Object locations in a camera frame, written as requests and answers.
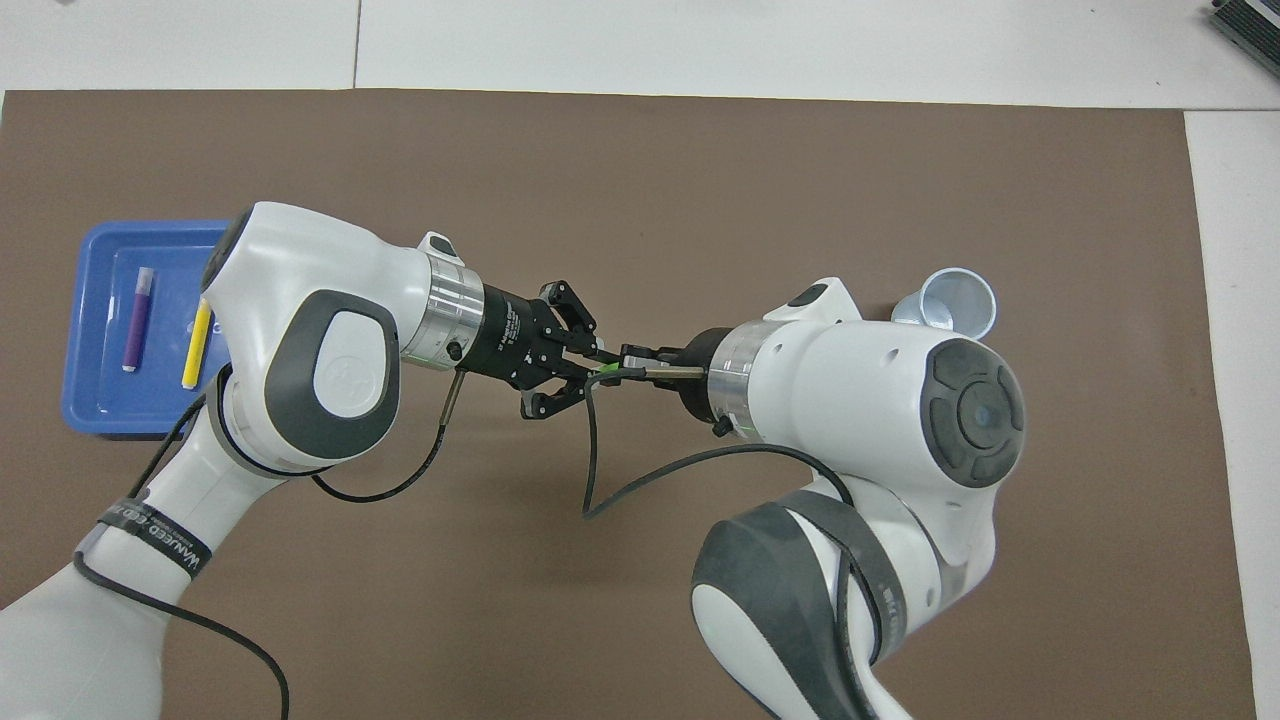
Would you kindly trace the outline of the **translucent plastic cup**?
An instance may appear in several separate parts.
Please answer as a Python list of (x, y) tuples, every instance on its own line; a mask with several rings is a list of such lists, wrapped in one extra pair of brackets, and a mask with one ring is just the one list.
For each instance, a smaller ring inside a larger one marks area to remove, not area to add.
[(932, 273), (918, 291), (901, 299), (891, 322), (983, 340), (997, 315), (997, 299), (989, 283), (970, 269), (951, 266)]

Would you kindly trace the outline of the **purple pen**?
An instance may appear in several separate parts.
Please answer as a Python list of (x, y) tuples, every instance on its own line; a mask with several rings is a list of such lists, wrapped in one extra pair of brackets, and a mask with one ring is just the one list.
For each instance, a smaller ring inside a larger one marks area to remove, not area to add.
[(136, 373), (142, 361), (152, 300), (154, 279), (154, 268), (141, 266), (138, 269), (134, 279), (131, 315), (127, 325), (125, 345), (122, 357), (122, 370), (125, 373)]

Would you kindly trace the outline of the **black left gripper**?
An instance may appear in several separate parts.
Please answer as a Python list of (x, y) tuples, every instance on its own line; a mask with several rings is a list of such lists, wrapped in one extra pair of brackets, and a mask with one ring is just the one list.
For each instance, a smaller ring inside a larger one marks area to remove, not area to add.
[[(512, 386), (540, 386), (554, 377), (547, 364), (556, 346), (599, 363), (617, 363), (596, 337), (596, 320), (567, 281), (544, 284), (540, 299), (521, 299), (494, 286), (484, 287), (483, 322), (465, 355), (465, 370)], [(585, 400), (586, 369), (571, 373), (553, 393), (522, 389), (520, 416), (545, 420)]]

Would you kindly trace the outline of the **brown table mat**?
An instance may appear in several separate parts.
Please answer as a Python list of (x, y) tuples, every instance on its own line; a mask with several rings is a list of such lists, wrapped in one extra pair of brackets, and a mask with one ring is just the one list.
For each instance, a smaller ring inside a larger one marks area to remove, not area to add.
[[(1254, 720), (1178, 111), (462, 92), (24, 92), (0, 124), (0, 609), (69, 562), (151, 442), (60, 414), (81, 240), (274, 200), (449, 236), (611, 347), (685, 345), (837, 275), (884, 318), (995, 287), (1028, 406), (986, 580), (877, 676), (920, 720)], [(721, 457), (590, 521), (581, 407), (470, 377), (431, 470), (252, 506), (184, 597), (285, 669), (291, 720), (763, 720), (690, 612), (719, 520), (803, 486)]]

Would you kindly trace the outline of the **yellow pen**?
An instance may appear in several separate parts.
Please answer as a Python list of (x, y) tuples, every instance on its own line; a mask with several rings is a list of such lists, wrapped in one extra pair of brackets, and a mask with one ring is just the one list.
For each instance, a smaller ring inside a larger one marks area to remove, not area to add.
[(201, 297), (191, 324), (189, 343), (180, 378), (180, 387), (183, 389), (195, 391), (198, 386), (211, 331), (212, 309), (210, 302), (205, 297)]

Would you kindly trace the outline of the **grey ribbed device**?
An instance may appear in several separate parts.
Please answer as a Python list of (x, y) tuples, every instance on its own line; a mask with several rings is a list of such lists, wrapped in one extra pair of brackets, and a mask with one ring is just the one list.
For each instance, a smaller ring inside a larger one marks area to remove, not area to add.
[(1280, 78), (1280, 0), (1211, 0), (1210, 22)]

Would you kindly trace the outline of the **blue plastic tray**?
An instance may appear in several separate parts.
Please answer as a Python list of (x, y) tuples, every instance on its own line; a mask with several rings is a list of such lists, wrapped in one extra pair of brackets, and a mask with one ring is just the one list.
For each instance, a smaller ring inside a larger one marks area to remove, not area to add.
[[(201, 281), (229, 222), (106, 222), (84, 236), (70, 305), (61, 415), (93, 436), (164, 436), (198, 391), (229, 363), (221, 327), (211, 319), (195, 387), (182, 378)], [(123, 361), (142, 269), (154, 270), (140, 365)]]

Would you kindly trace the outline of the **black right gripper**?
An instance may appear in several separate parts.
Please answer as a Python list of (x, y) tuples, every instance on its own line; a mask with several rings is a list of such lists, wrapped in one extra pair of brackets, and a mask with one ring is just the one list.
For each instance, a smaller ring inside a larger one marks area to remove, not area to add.
[(623, 366), (675, 366), (682, 354), (682, 366), (696, 366), (703, 374), (682, 380), (682, 404), (700, 421), (716, 421), (708, 395), (708, 373), (716, 350), (732, 332), (730, 327), (713, 327), (696, 334), (684, 347), (649, 348), (639, 345), (622, 346)]

